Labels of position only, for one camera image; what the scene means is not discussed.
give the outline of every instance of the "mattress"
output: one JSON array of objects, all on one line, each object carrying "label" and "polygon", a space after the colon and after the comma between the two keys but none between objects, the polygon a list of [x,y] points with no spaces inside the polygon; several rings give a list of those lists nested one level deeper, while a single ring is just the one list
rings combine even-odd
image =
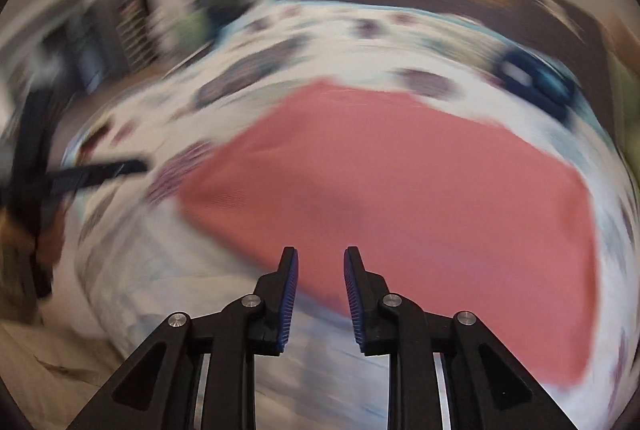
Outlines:
[{"label": "mattress", "polygon": [[[580,430],[608,428],[638,382],[634,354],[640,323],[638,210],[631,179],[603,128],[612,116],[606,107],[594,115],[587,100],[578,100],[572,127],[566,128],[492,78],[496,57],[530,48],[530,42],[501,34],[500,24],[508,26],[499,20],[487,27],[489,15],[481,21],[469,9],[452,16],[416,8],[261,0],[226,28],[207,57],[105,111],[97,123],[109,120],[113,127],[92,159],[143,155],[154,170],[76,199],[82,219],[76,272],[89,304],[126,355],[171,312],[210,314],[250,292],[264,269],[181,216],[176,195],[184,178],[316,78],[334,76],[348,88],[406,92],[447,114],[498,123],[580,174],[591,198],[598,269],[591,353],[577,383],[544,387]],[[585,63],[590,58],[600,74],[606,54],[602,50],[605,65],[596,67],[602,47],[597,26],[568,9],[570,25],[553,14],[547,18],[567,29],[558,33],[566,38],[576,36],[572,27],[580,27],[575,45],[582,48],[576,52]],[[512,12],[506,22],[518,23],[521,15]],[[516,31],[527,30],[521,26]],[[584,74],[581,62],[561,52],[564,45],[552,56],[577,76]],[[592,92],[607,92],[606,84],[596,88],[596,83]],[[286,353],[256,361],[258,424],[386,428],[387,377],[385,360],[359,353],[350,320],[302,290]]]}]

